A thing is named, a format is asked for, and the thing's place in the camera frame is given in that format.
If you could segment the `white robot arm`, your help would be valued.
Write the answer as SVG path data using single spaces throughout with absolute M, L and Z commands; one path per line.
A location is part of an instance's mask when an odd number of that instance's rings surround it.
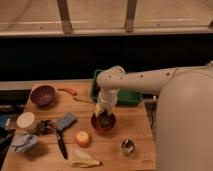
M 97 103 L 108 111 L 121 90 L 158 97 L 156 171 L 213 171 L 213 61 L 135 73 L 114 66 L 97 84 Z

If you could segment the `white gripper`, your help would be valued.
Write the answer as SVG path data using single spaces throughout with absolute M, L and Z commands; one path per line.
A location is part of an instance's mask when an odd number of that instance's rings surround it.
M 111 113 L 117 104 L 118 90 L 101 89 L 98 94 L 97 104 L 95 105 L 95 116 L 99 117 L 104 110 Z

